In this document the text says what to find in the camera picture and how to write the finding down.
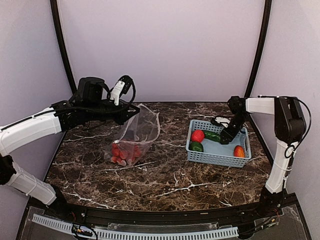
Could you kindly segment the green toy cucumber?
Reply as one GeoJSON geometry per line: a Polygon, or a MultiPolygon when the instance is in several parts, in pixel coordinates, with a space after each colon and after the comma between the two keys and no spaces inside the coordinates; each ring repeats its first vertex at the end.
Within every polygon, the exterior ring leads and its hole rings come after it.
{"type": "Polygon", "coordinates": [[[219,143],[221,141],[221,135],[217,132],[209,131],[209,130],[202,130],[204,134],[204,138],[210,141],[214,141],[219,143]]]}

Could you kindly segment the orange red toy mango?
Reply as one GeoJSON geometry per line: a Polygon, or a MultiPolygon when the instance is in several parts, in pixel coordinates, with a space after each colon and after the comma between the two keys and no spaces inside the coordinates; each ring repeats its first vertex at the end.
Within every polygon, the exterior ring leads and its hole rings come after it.
{"type": "Polygon", "coordinates": [[[237,157],[237,158],[245,158],[246,157],[245,150],[241,145],[237,145],[234,148],[233,155],[234,155],[234,157],[237,157]]]}

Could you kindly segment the clear zip top bag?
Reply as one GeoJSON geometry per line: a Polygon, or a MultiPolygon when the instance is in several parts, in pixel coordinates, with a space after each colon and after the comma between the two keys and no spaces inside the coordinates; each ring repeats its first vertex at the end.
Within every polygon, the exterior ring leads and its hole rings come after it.
{"type": "Polygon", "coordinates": [[[140,112],[130,118],[115,135],[112,142],[104,152],[104,159],[111,162],[112,143],[121,145],[138,145],[142,155],[138,161],[147,153],[152,144],[157,140],[161,132],[159,114],[140,103],[137,107],[140,112]]]}

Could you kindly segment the red toy fruit ball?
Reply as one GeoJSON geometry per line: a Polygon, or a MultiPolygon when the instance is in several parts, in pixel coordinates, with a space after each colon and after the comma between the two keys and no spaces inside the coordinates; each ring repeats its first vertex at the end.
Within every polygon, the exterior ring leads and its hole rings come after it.
{"type": "Polygon", "coordinates": [[[201,143],[205,139],[205,134],[202,130],[197,129],[191,134],[191,141],[201,143]]]}

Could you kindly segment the red lychee bunch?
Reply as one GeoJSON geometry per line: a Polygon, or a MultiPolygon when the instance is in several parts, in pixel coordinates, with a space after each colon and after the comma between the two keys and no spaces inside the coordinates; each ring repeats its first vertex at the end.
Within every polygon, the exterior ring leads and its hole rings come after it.
{"type": "Polygon", "coordinates": [[[112,143],[110,161],[120,166],[132,167],[142,156],[142,151],[138,145],[121,145],[112,143]]]}

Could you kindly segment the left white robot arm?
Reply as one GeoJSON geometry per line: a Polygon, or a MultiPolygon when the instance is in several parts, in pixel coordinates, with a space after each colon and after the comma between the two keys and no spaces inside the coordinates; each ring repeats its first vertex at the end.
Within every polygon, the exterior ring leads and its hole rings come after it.
{"type": "Polygon", "coordinates": [[[0,128],[0,184],[12,187],[37,199],[60,218],[71,213],[57,187],[39,180],[23,170],[11,157],[18,148],[46,136],[63,133],[92,121],[112,120],[123,125],[139,113],[133,105],[136,97],[134,80],[124,75],[109,88],[98,77],[79,80],[78,89],[68,100],[52,104],[44,110],[0,128]]]}

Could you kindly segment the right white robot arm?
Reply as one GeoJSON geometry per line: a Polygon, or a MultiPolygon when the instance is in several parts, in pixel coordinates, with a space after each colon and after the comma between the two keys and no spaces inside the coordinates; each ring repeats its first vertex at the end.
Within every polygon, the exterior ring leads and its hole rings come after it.
{"type": "Polygon", "coordinates": [[[293,96],[232,96],[227,105],[233,118],[220,133],[222,145],[233,141],[250,114],[274,116],[276,154],[265,189],[270,194],[280,193],[286,186],[296,151],[311,128],[306,124],[301,107],[305,103],[293,96]]]}

